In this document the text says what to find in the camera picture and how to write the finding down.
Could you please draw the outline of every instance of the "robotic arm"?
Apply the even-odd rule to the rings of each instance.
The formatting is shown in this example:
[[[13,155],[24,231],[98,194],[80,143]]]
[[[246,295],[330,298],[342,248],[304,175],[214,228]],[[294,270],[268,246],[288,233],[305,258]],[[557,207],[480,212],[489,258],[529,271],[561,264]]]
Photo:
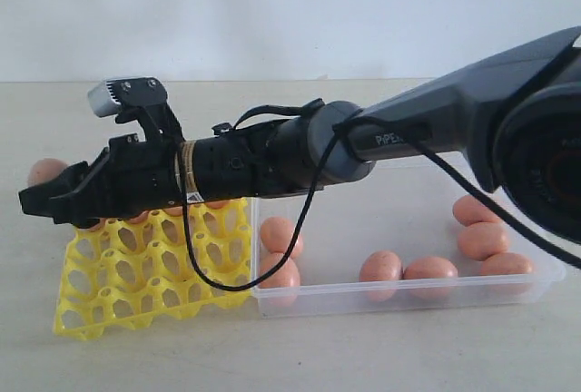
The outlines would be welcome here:
[[[306,194],[338,125],[351,124],[324,163],[317,189],[362,180],[377,160],[418,154],[406,136],[433,152],[462,152],[484,191],[502,187],[539,226],[581,242],[579,36],[581,27],[550,34],[367,109],[320,99],[302,107],[260,106],[197,141],[184,140],[157,79],[106,81],[89,93],[94,113],[137,121],[145,141],[112,138],[93,163],[79,162],[20,191],[22,209],[89,228],[99,218],[182,204],[182,185],[188,202]],[[263,113],[290,118],[239,127]]]

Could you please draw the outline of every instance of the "black cable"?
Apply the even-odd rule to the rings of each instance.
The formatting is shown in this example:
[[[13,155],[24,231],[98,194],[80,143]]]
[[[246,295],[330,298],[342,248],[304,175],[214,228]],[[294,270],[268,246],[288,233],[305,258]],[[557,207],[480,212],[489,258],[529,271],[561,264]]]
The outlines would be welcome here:
[[[399,137],[408,145],[412,146],[416,151],[426,156],[432,162],[434,162],[439,168],[441,168],[448,176],[452,178],[460,187],[462,187],[467,193],[472,195],[478,201],[480,201],[484,206],[489,208],[493,211],[501,220],[503,220],[506,224],[512,227],[517,233],[523,236],[525,239],[529,240],[530,242],[536,244],[541,250],[550,254],[551,256],[562,260],[568,265],[581,270],[581,258],[578,258],[574,254],[569,253],[566,250],[561,249],[557,245],[549,242],[548,240],[542,238],[538,234],[534,233],[530,228],[525,226],[522,222],[517,220],[513,217],[508,211],[503,209],[500,205],[498,205],[495,201],[490,199],[484,192],[480,189],[475,187],[472,183],[470,183],[462,174],[457,171],[454,167],[452,167],[449,163],[444,161],[440,156],[438,156],[435,152],[430,150],[424,144],[415,139],[407,136],[407,134],[402,131],[396,124],[392,122],[387,122],[378,118],[374,117],[356,117],[346,122],[339,123],[335,126],[334,130],[335,133],[331,138],[329,144],[325,148],[324,153],[322,154],[319,164],[315,169],[315,173],[313,175],[312,182],[309,187],[309,191],[307,193],[307,198],[305,203],[300,211],[300,216],[297,220],[297,224],[295,226],[294,232],[292,233],[292,238],[290,239],[290,245],[287,248],[286,252],[282,256],[281,260],[274,265],[271,269],[266,271],[264,274],[259,276],[257,279],[252,280],[244,285],[240,286],[229,286],[221,284],[217,281],[214,281],[208,278],[203,271],[200,269],[197,260],[195,259],[193,253],[193,246],[192,246],[192,237],[190,233],[190,224],[189,224],[189,216],[188,216],[188,205],[187,205],[187,192],[186,192],[186,183],[185,183],[185,166],[182,159],[182,153],[178,152],[178,169],[180,172],[180,187],[182,189],[182,215],[183,215],[183,227],[185,230],[185,239],[186,245],[188,249],[188,255],[190,256],[190,261],[192,262],[192,266],[196,274],[208,285],[216,288],[221,289],[229,292],[239,292],[244,291],[254,286],[261,284],[264,280],[271,277],[275,272],[280,270],[289,257],[292,254],[294,246],[297,242],[297,239],[300,234],[300,229],[302,228],[302,224],[307,217],[307,212],[309,211],[310,205],[312,203],[313,197],[317,190],[317,184],[319,182],[320,174],[323,171],[323,168],[327,164],[327,160],[330,157],[331,152],[337,145],[340,139],[346,138],[348,133],[357,126],[361,125],[375,125],[381,127],[386,132],[394,132],[395,134],[399,135]]]
[[[243,285],[240,285],[240,286],[229,286],[229,285],[224,285],[218,281],[214,281],[214,280],[208,278],[208,276],[206,276],[203,273],[203,271],[200,269],[200,265],[198,265],[198,261],[196,260],[195,255],[193,253],[192,236],[190,233],[188,203],[187,203],[188,200],[187,200],[187,192],[186,192],[186,184],[185,184],[185,165],[184,165],[183,159],[182,159],[182,152],[177,152],[177,154],[178,154],[178,170],[180,172],[180,188],[182,189],[182,216],[183,216],[183,228],[185,231],[186,246],[188,249],[188,255],[190,257],[190,261],[192,262],[193,270],[196,272],[196,274],[198,274],[198,276],[200,277],[200,279],[202,279],[203,282],[207,283],[208,285],[210,285],[216,289],[225,290],[225,291],[229,291],[229,292],[241,292],[241,291],[253,288],[254,286],[261,284],[264,280],[271,277],[275,272],[277,272],[278,270],[280,270],[284,266],[284,264],[287,262],[287,260],[291,256],[292,251],[294,249],[294,246],[297,243],[297,239],[299,238],[300,229],[302,228],[302,224],[305,221],[305,218],[307,217],[307,212],[309,211],[310,204],[312,203],[312,199],[315,195],[315,192],[317,191],[317,184],[319,183],[320,174],[322,173],[323,168],[327,164],[327,160],[330,157],[330,153],[333,151],[333,149],[335,148],[335,145],[337,145],[338,141],[339,141],[339,136],[334,135],[333,138],[331,138],[329,144],[327,145],[325,152],[322,154],[322,156],[320,158],[319,165],[317,165],[317,168],[315,169],[315,173],[313,175],[312,182],[311,182],[310,187],[309,187],[309,192],[307,193],[307,198],[305,199],[305,203],[302,207],[302,210],[300,211],[299,219],[297,220],[297,224],[295,226],[294,232],[292,233],[292,238],[290,239],[290,245],[287,248],[287,250],[285,251],[285,253],[282,255],[281,260],[279,260],[279,262],[276,265],[274,265],[271,269],[269,269],[264,274],[259,276],[257,279],[254,279],[254,280],[252,280],[248,283],[245,283]]]

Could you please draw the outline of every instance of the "transparent storage box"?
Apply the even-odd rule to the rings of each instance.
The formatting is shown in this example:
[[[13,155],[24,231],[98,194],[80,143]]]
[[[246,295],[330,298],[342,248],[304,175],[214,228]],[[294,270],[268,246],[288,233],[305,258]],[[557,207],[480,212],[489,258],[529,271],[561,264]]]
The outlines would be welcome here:
[[[460,154],[450,153],[445,159],[475,183]],[[535,272],[479,277],[481,262],[461,256],[456,244],[462,226],[452,215],[452,205],[465,194],[446,173],[423,157],[379,162],[362,181],[317,192],[301,231],[304,251],[295,260],[301,286],[254,288],[252,295],[258,300],[261,314],[283,317],[528,303],[538,300],[552,283],[565,277],[560,261],[508,226],[509,250],[533,260]],[[502,193],[495,197],[531,227],[530,221]],[[259,236],[261,223],[270,216],[296,221],[304,199],[252,201],[253,279],[266,254]],[[396,252],[404,268],[420,257],[448,258],[457,266],[458,278],[358,282],[361,265],[377,250]],[[414,295],[413,289],[443,286],[452,287],[445,298],[420,299]],[[396,292],[383,302],[374,302],[369,292],[378,289]]]

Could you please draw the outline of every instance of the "yellow egg tray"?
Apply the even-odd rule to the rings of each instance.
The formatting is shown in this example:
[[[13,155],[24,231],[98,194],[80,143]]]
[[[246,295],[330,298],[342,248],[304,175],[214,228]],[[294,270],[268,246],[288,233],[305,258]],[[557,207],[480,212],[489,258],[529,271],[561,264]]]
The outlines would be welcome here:
[[[228,285],[250,279],[251,226],[245,199],[214,210],[190,206],[194,255],[210,278]],[[146,328],[162,314],[190,318],[206,305],[239,307],[250,292],[222,292],[194,272],[182,216],[149,212],[139,224],[108,220],[75,230],[64,258],[54,333],[96,339],[110,326]]]

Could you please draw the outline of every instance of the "white table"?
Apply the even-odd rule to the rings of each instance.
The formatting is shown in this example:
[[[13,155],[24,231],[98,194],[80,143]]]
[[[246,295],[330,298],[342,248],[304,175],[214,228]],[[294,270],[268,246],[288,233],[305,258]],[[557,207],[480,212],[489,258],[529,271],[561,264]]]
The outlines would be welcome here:
[[[420,81],[169,83],[188,138],[210,136],[259,103],[378,102]],[[31,164],[92,160],[111,136],[135,130],[97,119],[90,83],[0,84],[2,256],[0,388],[25,390],[571,391],[581,381],[581,278],[568,271],[533,305],[261,319],[241,309],[96,341],[51,327],[72,230],[25,217],[17,191]]]

